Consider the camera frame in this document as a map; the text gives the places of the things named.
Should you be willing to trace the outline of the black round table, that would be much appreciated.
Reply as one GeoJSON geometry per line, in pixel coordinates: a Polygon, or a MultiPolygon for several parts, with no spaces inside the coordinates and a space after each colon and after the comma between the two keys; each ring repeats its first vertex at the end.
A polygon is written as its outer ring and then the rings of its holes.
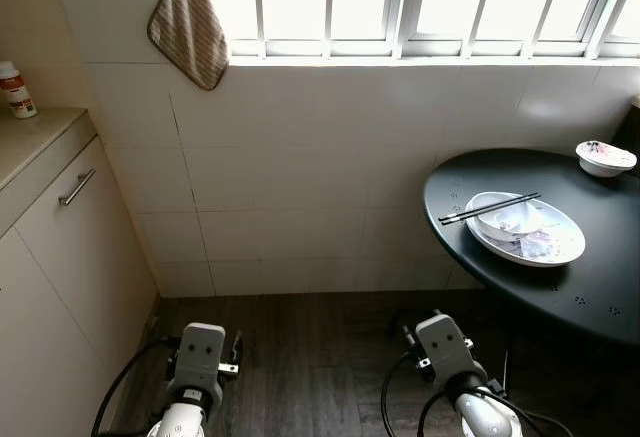
{"type": "Polygon", "coordinates": [[[485,149],[438,164],[422,186],[431,230],[462,269],[486,289],[602,344],[640,340],[640,182],[598,178],[577,158],[540,150],[485,149]],[[585,236],[585,253],[567,265],[536,268],[484,248],[465,225],[440,225],[481,191],[539,193],[585,236]]]}

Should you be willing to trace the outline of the plain white bowl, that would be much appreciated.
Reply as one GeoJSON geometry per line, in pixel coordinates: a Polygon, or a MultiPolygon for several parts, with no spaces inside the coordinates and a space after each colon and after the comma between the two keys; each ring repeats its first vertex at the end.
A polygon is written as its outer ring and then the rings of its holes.
{"type": "MultiPolygon", "coordinates": [[[[481,207],[518,198],[518,194],[512,193],[480,193],[472,196],[466,203],[466,210],[474,210],[481,207]]],[[[504,242],[513,242],[521,237],[543,230],[545,219],[541,217],[540,210],[534,207],[532,200],[521,201],[500,209],[489,210],[480,216],[466,219],[466,225],[470,230],[480,233],[483,237],[504,242]]]]}

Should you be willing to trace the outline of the white barred window frame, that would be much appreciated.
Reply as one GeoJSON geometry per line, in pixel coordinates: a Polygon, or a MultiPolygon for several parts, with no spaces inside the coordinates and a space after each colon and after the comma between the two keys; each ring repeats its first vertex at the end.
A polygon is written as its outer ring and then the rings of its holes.
{"type": "Polygon", "coordinates": [[[640,56],[639,0],[212,0],[259,58],[640,56]]]}

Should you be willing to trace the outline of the crumpled white tissue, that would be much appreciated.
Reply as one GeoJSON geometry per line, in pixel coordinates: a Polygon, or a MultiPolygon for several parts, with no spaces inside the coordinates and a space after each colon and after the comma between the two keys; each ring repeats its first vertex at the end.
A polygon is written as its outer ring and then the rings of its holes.
{"type": "Polygon", "coordinates": [[[538,231],[524,233],[515,240],[518,254],[529,260],[553,260],[558,257],[559,242],[553,228],[540,228],[538,231]]]}

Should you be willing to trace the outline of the cream kitchen cabinet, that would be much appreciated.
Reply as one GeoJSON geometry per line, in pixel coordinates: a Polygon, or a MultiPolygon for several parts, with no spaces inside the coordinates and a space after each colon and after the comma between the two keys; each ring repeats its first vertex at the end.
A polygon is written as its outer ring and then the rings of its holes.
{"type": "Polygon", "coordinates": [[[87,111],[0,120],[0,437],[90,437],[156,295],[87,111]]]}

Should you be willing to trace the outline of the white oval plate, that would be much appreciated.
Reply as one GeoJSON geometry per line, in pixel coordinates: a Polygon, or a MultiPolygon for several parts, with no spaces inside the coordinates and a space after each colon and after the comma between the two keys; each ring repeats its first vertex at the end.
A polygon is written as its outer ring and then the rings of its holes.
{"type": "Polygon", "coordinates": [[[515,242],[504,242],[495,239],[489,239],[489,237],[483,237],[480,233],[470,230],[468,226],[467,230],[471,232],[471,235],[480,242],[484,248],[493,251],[498,257],[509,260],[509,262],[520,263],[521,265],[531,265],[531,267],[557,267],[557,265],[566,265],[571,263],[572,260],[580,258],[584,254],[586,239],[581,228],[577,226],[573,219],[563,213],[553,205],[544,203],[539,199],[530,199],[535,208],[538,208],[541,213],[541,217],[545,219],[545,227],[549,230],[557,232],[559,239],[559,254],[557,258],[553,260],[529,260],[522,258],[518,254],[518,248],[515,242]]]}

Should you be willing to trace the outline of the white bowl with floral print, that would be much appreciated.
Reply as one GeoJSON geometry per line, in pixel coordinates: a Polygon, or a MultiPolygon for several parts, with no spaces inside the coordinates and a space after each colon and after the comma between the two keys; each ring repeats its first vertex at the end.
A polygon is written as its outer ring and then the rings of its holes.
{"type": "Polygon", "coordinates": [[[576,146],[579,164],[585,172],[596,177],[614,177],[630,171],[637,164],[634,153],[608,143],[591,140],[576,146]]]}

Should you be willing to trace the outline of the brown striped dish cloth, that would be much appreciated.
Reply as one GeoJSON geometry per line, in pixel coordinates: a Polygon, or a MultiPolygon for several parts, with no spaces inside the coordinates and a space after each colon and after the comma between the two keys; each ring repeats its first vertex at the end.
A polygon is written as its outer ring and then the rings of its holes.
{"type": "Polygon", "coordinates": [[[212,0],[157,0],[147,38],[196,88],[223,80],[230,52],[212,0]]]}

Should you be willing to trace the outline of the white bottle with red label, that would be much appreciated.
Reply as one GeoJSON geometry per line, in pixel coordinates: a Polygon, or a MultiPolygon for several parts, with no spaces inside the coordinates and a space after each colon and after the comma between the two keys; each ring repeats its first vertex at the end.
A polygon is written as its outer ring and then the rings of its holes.
{"type": "Polygon", "coordinates": [[[0,61],[0,94],[4,95],[18,120],[27,120],[38,113],[26,81],[10,61],[0,61]]]}

